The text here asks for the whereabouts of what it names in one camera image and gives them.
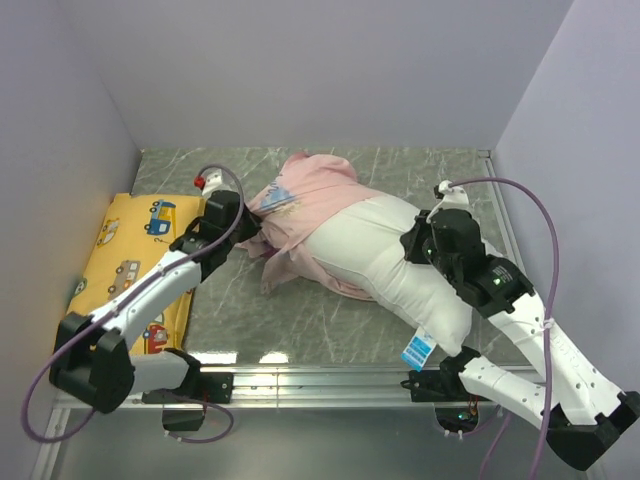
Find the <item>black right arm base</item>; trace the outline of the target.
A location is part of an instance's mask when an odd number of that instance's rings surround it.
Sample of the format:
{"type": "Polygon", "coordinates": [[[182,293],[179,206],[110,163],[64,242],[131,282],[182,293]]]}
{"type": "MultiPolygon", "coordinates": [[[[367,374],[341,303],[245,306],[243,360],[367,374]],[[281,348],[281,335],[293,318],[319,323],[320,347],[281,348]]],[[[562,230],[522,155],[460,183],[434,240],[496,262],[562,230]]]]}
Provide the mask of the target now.
{"type": "Polygon", "coordinates": [[[502,414],[499,406],[469,393],[457,376],[441,370],[411,370],[400,386],[412,403],[433,405],[435,426],[445,436],[464,439],[477,434],[502,414]]]}

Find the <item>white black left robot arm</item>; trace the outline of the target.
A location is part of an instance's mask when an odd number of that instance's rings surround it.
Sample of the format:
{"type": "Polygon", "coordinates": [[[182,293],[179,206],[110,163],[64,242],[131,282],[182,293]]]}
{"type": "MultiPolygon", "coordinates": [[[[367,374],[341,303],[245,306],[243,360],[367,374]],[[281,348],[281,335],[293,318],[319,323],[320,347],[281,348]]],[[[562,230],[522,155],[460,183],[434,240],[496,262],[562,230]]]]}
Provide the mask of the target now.
{"type": "Polygon", "coordinates": [[[132,286],[86,315],[59,323],[48,368],[51,385],[100,413],[111,413],[129,396],[167,391],[189,402],[201,390],[201,364],[175,348],[130,353],[133,344],[182,294],[222,266],[233,247],[260,230],[240,192],[217,190],[204,212],[132,286]]]}

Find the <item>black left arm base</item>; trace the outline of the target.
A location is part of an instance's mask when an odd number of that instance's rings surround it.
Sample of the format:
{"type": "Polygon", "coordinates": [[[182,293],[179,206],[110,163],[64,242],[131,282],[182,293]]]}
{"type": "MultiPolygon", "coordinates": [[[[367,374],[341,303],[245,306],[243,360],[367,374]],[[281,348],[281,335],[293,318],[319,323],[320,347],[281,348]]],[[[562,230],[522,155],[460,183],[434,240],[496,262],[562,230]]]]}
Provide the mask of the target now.
{"type": "Polygon", "coordinates": [[[226,408],[231,402],[233,387],[233,373],[201,373],[193,386],[144,392],[141,402],[162,408],[161,423],[167,437],[189,444],[213,443],[225,438],[234,427],[234,415],[226,408]],[[227,426],[213,437],[197,438],[210,413],[221,413],[228,420],[227,426]]]}

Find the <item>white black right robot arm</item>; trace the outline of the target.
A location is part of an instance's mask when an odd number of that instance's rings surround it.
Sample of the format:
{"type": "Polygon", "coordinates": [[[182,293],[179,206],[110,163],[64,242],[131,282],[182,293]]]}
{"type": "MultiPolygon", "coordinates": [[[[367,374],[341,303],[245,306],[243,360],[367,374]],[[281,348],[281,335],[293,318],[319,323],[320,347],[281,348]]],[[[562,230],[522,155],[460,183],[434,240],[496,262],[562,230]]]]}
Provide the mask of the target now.
{"type": "Polygon", "coordinates": [[[489,253],[478,223],[461,209],[422,210],[400,240],[407,261],[430,265],[455,293],[520,350],[544,382],[537,385],[465,347],[437,373],[420,360],[430,348],[417,335],[405,357],[405,388],[415,401],[493,401],[544,434],[567,465],[586,471],[639,419],[639,394],[604,377],[560,326],[546,319],[531,281],[509,259],[489,253]]]}

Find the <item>pink purple pillowcase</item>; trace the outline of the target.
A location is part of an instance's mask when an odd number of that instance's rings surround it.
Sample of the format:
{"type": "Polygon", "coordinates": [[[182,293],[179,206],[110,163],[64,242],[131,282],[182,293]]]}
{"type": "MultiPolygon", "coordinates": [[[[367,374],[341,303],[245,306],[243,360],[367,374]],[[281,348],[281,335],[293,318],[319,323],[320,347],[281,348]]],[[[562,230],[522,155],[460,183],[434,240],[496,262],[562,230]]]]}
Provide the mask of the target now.
{"type": "Polygon", "coordinates": [[[358,202],[383,193],[358,182],[351,163],[330,154],[296,153],[278,176],[246,207],[261,220],[261,230],[239,244],[252,258],[264,257],[261,292],[302,277],[347,298],[369,301],[361,288],[329,274],[304,241],[324,222],[358,202]]]}

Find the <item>white pillow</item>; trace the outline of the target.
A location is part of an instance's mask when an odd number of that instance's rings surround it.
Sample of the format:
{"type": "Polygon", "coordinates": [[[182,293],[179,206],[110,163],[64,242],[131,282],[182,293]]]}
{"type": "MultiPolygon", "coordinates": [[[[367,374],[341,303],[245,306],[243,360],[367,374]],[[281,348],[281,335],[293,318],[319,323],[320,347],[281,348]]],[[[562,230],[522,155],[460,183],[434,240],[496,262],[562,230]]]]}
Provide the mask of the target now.
{"type": "Polygon", "coordinates": [[[311,257],[410,326],[423,329],[450,356],[471,330],[471,307],[431,265],[404,259],[401,236],[419,209],[390,195],[344,208],[304,241],[311,257]]]}

